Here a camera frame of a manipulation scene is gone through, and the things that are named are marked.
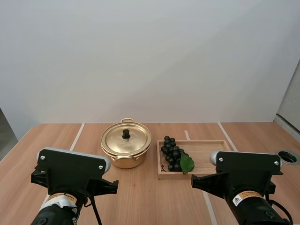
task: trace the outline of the white wall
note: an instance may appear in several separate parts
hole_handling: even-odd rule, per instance
[[[3,0],[0,107],[46,122],[272,121],[300,1]]]

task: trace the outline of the gold pot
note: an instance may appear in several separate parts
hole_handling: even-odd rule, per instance
[[[111,163],[128,169],[141,164],[151,145],[151,133],[143,124],[131,118],[122,119],[102,134],[101,147]]]

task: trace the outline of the lid knob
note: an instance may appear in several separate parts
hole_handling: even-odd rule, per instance
[[[129,130],[128,129],[125,129],[123,130],[123,136],[122,136],[123,139],[129,139],[130,138],[130,134],[129,134]]]

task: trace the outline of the yellow label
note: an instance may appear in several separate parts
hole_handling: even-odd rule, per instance
[[[51,199],[53,199],[53,198],[55,198],[55,197],[61,196],[61,195],[64,195],[64,193],[56,193],[56,194],[53,194],[53,195],[51,195],[51,196],[47,199],[47,201],[49,201],[49,200],[51,200]],[[67,196],[68,199],[70,199],[72,202],[74,202],[74,204],[76,204],[77,198],[75,198],[73,195],[65,194],[65,196]]]
[[[233,198],[233,203],[235,206],[238,206],[244,199],[246,198],[250,198],[250,197],[259,197],[259,198],[263,198],[258,192],[256,191],[243,191],[241,193],[239,193],[238,195],[236,195]]]

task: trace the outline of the pot handle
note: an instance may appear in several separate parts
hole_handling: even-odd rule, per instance
[[[134,122],[132,118],[124,118],[124,119],[121,120],[121,123],[123,123],[126,120],[131,120],[131,122]]]
[[[117,162],[118,160],[123,159],[123,158],[133,159],[134,157],[133,156],[116,156],[116,158],[114,158],[113,160],[115,162]]]

